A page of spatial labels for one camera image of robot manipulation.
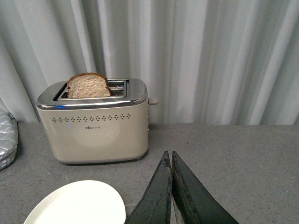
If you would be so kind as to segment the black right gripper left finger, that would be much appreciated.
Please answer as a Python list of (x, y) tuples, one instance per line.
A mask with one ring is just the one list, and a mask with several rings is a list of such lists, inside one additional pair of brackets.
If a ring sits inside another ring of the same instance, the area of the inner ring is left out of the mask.
[(169, 224), (171, 219), (172, 172), (165, 151), (139, 203), (126, 224)]

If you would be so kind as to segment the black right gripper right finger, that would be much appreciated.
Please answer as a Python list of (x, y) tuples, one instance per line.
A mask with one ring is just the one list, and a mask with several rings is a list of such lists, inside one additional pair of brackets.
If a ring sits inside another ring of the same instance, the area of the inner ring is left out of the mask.
[(178, 224), (238, 223), (175, 151), (172, 152), (172, 195)]

